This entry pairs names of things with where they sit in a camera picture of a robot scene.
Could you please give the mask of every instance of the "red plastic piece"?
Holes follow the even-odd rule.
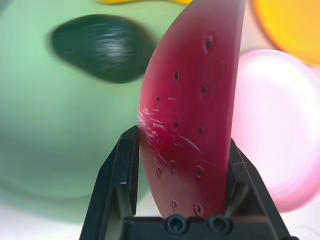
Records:
[[[245,0],[194,0],[145,73],[140,154],[163,217],[225,212]]]

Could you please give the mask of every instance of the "orange plastic object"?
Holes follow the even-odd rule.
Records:
[[[281,50],[320,66],[319,0],[253,0],[262,28]]]
[[[130,2],[139,2],[139,0],[97,0],[97,2],[104,4],[125,4]],[[170,2],[188,5],[192,2],[192,0],[170,0]]]
[[[245,0],[196,0],[149,62],[138,113],[140,154],[163,217],[225,212]]]

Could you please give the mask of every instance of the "pink plastic disc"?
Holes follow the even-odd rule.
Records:
[[[232,138],[258,169],[280,212],[320,186],[320,91],[310,68],[277,50],[239,61]]]
[[[163,217],[223,214],[244,0],[196,0],[155,50],[140,153]]]

